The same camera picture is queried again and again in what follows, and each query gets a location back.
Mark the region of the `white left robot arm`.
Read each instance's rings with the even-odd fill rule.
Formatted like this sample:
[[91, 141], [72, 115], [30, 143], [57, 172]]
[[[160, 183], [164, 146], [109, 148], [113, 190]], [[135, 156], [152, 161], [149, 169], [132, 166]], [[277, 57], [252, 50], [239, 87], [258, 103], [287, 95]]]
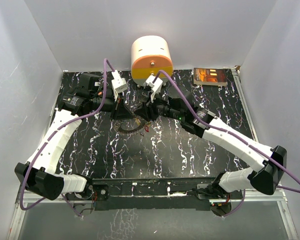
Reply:
[[112, 120], [133, 117], [122, 98], [123, 91], [128, 88], [126, 80], [117, 70], [111, 71], [111, 75], [108, 84], [95, 74], [83, 73], [78, 85], [62, 96], [42, 142], [25, 163], [18, 163], [14, 169], [22, 194], [30, 191], [48, 200], [67, 193], [76, 193], [83, 200], [93, 195], [94, 188], [88, 177], [57, 174], [56, 171], [68, 141], [84, 119], [99, 112], [110, 113]]

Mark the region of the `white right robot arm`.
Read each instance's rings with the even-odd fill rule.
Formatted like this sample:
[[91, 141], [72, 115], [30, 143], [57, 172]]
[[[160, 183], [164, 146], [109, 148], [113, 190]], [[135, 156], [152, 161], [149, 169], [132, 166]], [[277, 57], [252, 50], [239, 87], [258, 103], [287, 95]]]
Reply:
[[211, 111], [194, 103], [193, 97], [185, 94], [188, 104], [177, 91], [168, 92], [164, 100], [159, 94], [148, 98], [135, 110], [135, 114], [147, 122], [159, 116], [179, 120], [188, 133], [210, 141], [234, 154], [248, 164], [248, 168], [221, 172], [210, 189], [223, 199], [234, 191], [254, 188], [262, 194], [273, 195], [287, 166], [287, 150], [277, 145], [270, 147], [234, 130]]

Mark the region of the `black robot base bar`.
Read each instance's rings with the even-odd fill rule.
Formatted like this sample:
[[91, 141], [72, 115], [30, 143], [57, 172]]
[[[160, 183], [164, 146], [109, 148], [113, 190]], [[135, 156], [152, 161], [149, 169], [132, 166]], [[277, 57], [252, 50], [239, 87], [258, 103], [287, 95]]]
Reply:
[[231, 210], [231, 202], [240, 201], [239, 191], [218, 196], [209, 186], [212, 177], [105, 178], [92, 180], [90, 199], [95, 211], [119, 209]]

